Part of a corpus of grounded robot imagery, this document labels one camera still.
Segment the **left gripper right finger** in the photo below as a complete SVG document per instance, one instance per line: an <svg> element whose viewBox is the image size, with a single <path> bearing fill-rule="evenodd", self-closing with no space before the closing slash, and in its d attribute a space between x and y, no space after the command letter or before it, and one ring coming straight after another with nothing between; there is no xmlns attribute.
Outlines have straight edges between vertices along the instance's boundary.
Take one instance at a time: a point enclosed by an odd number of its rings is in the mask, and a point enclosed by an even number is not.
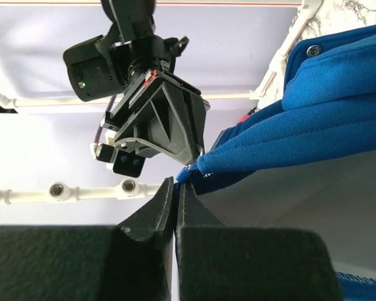
<svg viewBox="0 0 376 301"><path fill-rule="evenodd" d="M176 252L181 300L342 300L314 232L226 226L180 187Z"/></svg>

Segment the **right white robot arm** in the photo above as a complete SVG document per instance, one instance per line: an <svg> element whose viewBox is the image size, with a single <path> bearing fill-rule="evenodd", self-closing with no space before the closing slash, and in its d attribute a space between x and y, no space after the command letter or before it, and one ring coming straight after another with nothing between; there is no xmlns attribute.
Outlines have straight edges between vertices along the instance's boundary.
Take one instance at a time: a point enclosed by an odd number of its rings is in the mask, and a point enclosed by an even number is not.
<svg viewBox="0 0 376 301"><path fill-rule="evenodd" d="M84 102L120 96L103 122L116 149L194 163L204 152L209 104L174 73L188 38L155 34L154 1L103 1L102 8L112 22L108 33L63 54L74 92Z"/></svg>

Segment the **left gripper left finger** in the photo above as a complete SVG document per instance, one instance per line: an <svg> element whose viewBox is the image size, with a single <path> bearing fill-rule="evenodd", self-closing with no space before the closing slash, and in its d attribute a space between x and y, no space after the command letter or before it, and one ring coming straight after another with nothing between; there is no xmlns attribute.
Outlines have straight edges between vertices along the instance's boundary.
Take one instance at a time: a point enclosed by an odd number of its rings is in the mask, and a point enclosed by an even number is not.
<svg viewBox="0 0 376 301"><path fill-rule="evenodd" d="M0 226L0 300L170 300L173 185L115 226Z"/></svg>

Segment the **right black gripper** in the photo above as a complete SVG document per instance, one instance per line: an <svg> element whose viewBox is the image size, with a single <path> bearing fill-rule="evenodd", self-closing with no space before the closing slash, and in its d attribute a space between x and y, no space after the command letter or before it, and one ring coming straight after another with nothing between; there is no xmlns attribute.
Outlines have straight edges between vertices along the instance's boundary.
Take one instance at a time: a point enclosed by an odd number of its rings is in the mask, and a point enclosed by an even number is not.
<svg viewBox="0 0 376 301"><path fill-rule="evenodd" d="M200 90L174 75L188 43L186 36L151 35L120 45L117 34L109 33L63 53L80 100L124 96L106 121L118 130L117 149L146 158L163 153L185 166L201 155L207 105Z"/></svg>

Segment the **blue jacket with white lining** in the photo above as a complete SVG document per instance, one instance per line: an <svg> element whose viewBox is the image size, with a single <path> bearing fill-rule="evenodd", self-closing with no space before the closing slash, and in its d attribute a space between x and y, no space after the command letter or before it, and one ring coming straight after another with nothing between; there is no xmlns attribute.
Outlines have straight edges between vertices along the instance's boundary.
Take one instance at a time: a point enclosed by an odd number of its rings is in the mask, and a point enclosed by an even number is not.
<svg viewBox="0 0 376 301"><path fill-rule="evenodd" d="M299 42L283 88L281 100L221 132L177 183L205 194L260 169L375 151L376 25Z"/></svg>

